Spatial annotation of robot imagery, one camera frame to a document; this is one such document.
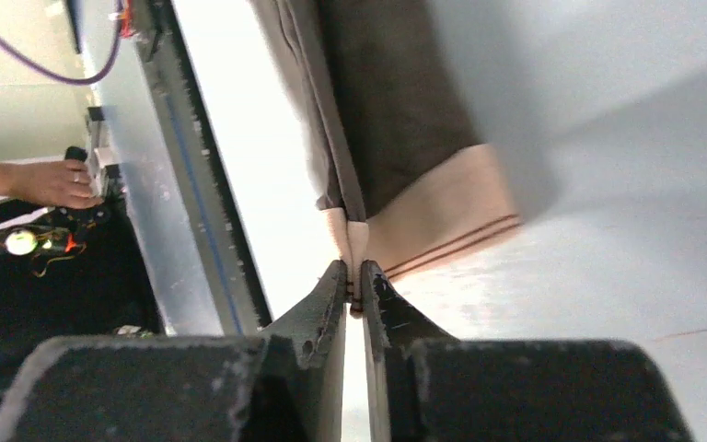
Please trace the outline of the brown boxer briefs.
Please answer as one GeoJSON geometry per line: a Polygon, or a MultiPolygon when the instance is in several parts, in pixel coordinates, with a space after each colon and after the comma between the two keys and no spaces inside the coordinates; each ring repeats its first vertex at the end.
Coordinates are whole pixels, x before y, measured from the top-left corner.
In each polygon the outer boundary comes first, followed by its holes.
{"type": "Polygon", "coordinates": [[[424,1],[256,1],[307,137],[334,257],[391,281],[511,236],[521,219],[446,69],[424,1]]]}

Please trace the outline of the operator bare hand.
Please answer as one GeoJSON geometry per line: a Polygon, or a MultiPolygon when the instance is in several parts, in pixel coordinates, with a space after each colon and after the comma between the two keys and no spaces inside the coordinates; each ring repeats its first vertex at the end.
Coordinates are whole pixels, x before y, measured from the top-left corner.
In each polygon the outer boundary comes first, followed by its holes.
{"type": "Polygon", "coordinates": [[[87,209],[102,202],[82,161],[66,159],[10,165],[7,177],[8,195],[29,203],[87,209]]]}

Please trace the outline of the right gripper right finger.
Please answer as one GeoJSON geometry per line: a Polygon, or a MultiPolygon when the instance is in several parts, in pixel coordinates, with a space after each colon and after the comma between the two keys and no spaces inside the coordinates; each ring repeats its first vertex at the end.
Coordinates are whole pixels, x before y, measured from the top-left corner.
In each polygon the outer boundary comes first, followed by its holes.
{"type": "Polygon", "coordinates": [[[656,363],[617,340],[461,340],[361,267],[375,441],[690,441],[656,363]]]}

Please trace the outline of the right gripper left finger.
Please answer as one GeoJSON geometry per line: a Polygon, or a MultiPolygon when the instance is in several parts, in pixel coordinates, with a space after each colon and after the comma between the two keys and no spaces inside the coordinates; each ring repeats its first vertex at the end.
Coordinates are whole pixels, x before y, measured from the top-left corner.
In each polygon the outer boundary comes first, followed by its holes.
{"type": "Polygon", "coordinates": [[[347,269],[251,336],[63,337],[0,407],[0,441],[337,441],[347,269]]]}

